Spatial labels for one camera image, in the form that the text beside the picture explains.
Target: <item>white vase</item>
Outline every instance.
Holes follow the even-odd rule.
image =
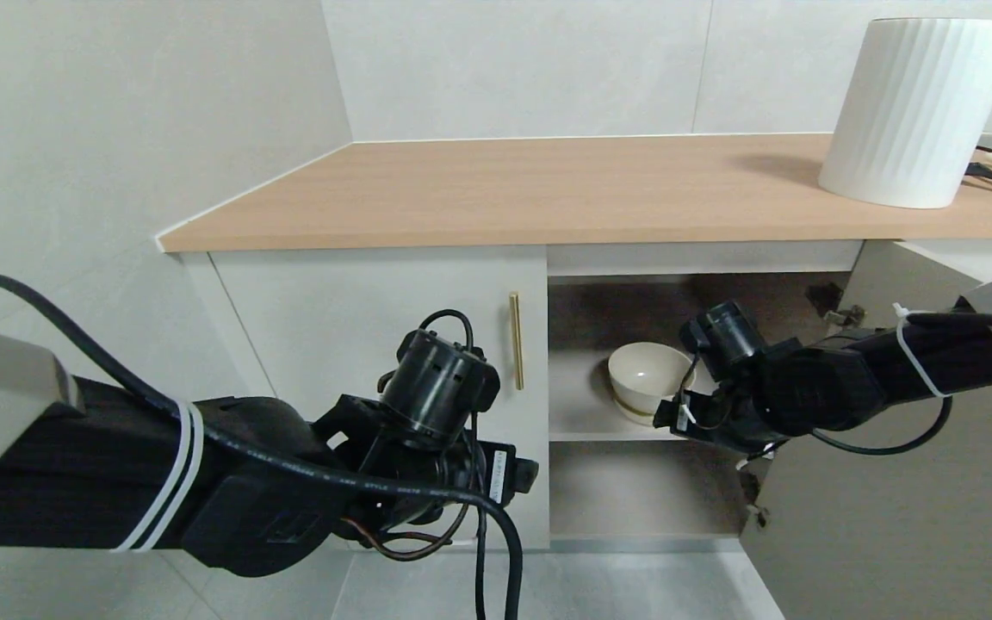
[[[991,109],[992,20],[875,20],[818,183],[891,207],[947,207]]]

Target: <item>cabinet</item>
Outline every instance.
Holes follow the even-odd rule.
[[[979,285],[946,266],[959,260],[910,247],[867,243],[842,306],[865,307],[868,326],[893,326],[895,301],[942,309]],[[892,408],[839,438],[904,443],[938,407]],[[992,387],[954,397],[945,429],[906,455],[871,458],[792,440],[759,505],[767,526],[753,519],[741,545],[787,617],[992,617]]]
[[[504,380],[481,433],[541,466],[534,491],[511,504],[527,549],[728,549],[740,538],[787,617],[992,617],[992,388],[957,396],[948,427],[910,454],[866,458],[792,440],[763,479],[757,503],[769,517],[759,527],[733,468],[739,456],[623,419],[604,365],[627,342],[677,345],[685,319],[727,299],[748,307],[769,342],[816,341],[827,326],[803,293],[824,282],[846,287],[842,307],[865,307],[868,326],[892,326],[894,301],[949,307],[992,279],[992,260],[975,259],[991,248],[953,256],[942,244],[867,242],[857,259],[854,242],[737,245],[212,256],[263,376],[309,419],[341,393],[374,395],[426,314],[467,313]],[[901,443],[936,412],[934,401],[898,407],[843,439]]]
[[[317,419],[339,394],[375,397],[375,382],[397,366],[397,346],[426,315],[455,307],[469,316],[477,345],[500,373],[485,439],[516,444],[540,464],[535,490],[509,506],[527,549],[549,545],[546,248],[220,252],[212,255],[276,395]],[[524,387],[508,297],[519,293]],[[462,340],[452,320],[432,329]],[[476,529],[473,511],[457,537]],[[425,530],[441,533],[455,510]],[[492,545],[503,544],[497,535]]]
[[[617,263],[610,263],[611,271]],[[832,263],[830,266],[849,267]],[[706,262],[688,260],[673,271]],[[720,549],[741,532],[747,500],[734,468],[740,455],[629,421],[617,410],[607,357],[630,342],[680,348],[679,330],[706,307],[743,303],[769,342],[822,338],[826,325],[806,299],[811,285],[844,271],[789,272],[794,264],[750,263],[751,272],[563,276],[549,279],[550,535],[556,549]],[[641,266],[627,266],[639,271]],[[694,389],[711,393],[702,369]]]

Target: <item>gray floor tile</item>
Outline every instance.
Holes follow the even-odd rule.
[[[355,558],[334,620],[473,617],[473,556],[412,564]],[[489,617],[501,617],[507,556],[491,555]],[[534,554],[526,558],[519,616],[529,620],[782,620],[743,553]]]

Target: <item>door hinge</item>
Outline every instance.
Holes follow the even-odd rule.
[[[764,506],[759,506],[756,504],[748,504],[747,506],[745,506],[745,510],[748,510],[749,513],[753,515],[753,517],[756,517],[757,530],[766,530],[768,524],[772,522],[772,514]]]
[[[867,311],[860,306],[847,307],[839,310],[841,299],[844,297],[844,289],[835,282],[826,285],[807,287],[806,299],[810,305],[818,311],[819,317],[830,325],[839,328],[854,328],[862,325]]]

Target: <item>wall tile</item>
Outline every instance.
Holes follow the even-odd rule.
[[[247,394],[183,267],[151,242],[46,295],[160,391],[196,400]],[[113,383],[30,307],[0,321],[0,333],[46,346],[68,372]]]
[[[0,3],[0,271],[32,286],[348,141],[319,3]]]
[[[890,16],[992,19],[992,0],[714,0],[694,128],[834,130],[867,22]]]
[[[256,580],[217,570],[201,597],[223,620],[331,620],[353,555],[322,547],[298,565]],[[370,617],[394,617],[393,608]]]
[[[196,601],[155,554],[0,549],[0,620],[181,619]]]
[[[710,0],[325,0],[358,141],[689,133]]]

